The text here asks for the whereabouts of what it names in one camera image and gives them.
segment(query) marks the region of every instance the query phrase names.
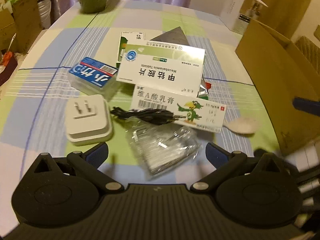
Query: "white spoon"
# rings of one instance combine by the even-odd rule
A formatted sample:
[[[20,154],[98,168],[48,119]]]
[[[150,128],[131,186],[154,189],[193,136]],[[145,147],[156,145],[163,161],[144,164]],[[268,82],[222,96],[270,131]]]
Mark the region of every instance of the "white spoon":
[[[223,126],[233,133],[253,134],[258,129],[258,121],[251,117],[239,117],[231,122],[223,121]]]

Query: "gray triangular object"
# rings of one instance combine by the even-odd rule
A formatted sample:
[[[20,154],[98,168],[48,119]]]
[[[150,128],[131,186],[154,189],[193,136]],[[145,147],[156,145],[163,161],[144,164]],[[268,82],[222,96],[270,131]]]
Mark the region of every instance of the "gray triangular object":
[[[181,27],[176,27],[168,32],[162,33],[161,35],[153,38],[152,41],[162,41],[190,46]]]

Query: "metal screw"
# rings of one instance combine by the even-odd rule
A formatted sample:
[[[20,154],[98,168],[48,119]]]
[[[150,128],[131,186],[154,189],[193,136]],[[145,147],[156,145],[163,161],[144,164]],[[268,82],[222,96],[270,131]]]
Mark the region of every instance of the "metal screw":
[[[197,190],[206,190],[209,187],[209,184],[205,182],[196,182],[192,186]]]
[[[118,182],[109,182],[106,184],[106,189],[108,190],[118,190],[121,188],[121,184]]]
[[[75,108],[77,109],[78,113],[81,114],[81,109],[77,102],[75,102]]]
[[[87,108],[88,112],[91,112],[91,108],[89,107],[89,104],[88,104],[87,100],[84,101],[84,105]]]

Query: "checkered tablecloth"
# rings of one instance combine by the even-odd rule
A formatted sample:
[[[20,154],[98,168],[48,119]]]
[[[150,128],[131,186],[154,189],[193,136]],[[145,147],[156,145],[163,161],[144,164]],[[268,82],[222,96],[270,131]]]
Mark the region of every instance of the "checkered tablecloth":
[[[209,99],[228,105],[227,121],[240,116],[256,117],[259,131],[252,137],[241,137],[225,128],[220,134],[198,131],[203,148],[195,160],[147,181],[124,140],[125,129],[114,122],[114,136],[108,145],[109,159],[114,156],[116,165],[112,166],[107,160],[100,170],[125,186],[128,183],[186,183],[190,186],[215,169],[204,153],[209,141],[229,152],[241,150],[249,156],[258,147],[271,152],[278,150],[268,114],[234,52],[239,38],[217,16],[172,5],[129,0],[113,0],[105,11],[84,15],[79,13],[77,4],[33,47],[0,101],[0,235],[5,235],[18,223],[11,208],[11,195],[39,153],[49,152],[60,157],[92,147],[75,147],[65,135],[66,103],[69,98],[82,95],[68,82],[69,68],[84,57],[115,66],[121,31],[143,31],[150,40],[178,26],[191,46],[206,51],[204,77],[212,84]],[[129,109],[132,92],[133,86],[125,85],[110,106]],[[315,152],[305,154],[304,149],[289,159],[302,169],[317,161]]]

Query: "plug prongs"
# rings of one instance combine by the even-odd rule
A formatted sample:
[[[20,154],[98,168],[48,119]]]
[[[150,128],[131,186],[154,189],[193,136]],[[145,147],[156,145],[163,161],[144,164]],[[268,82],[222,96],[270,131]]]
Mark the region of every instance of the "plug prongs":
[[[85,107],[87,108],[88,112],[91,112],[91,108],[89,107],[88,101],[84,101]]]
[[[77,102],[75,102],[75,108],[77,109],[78,113],[81,114],[81,109]]]

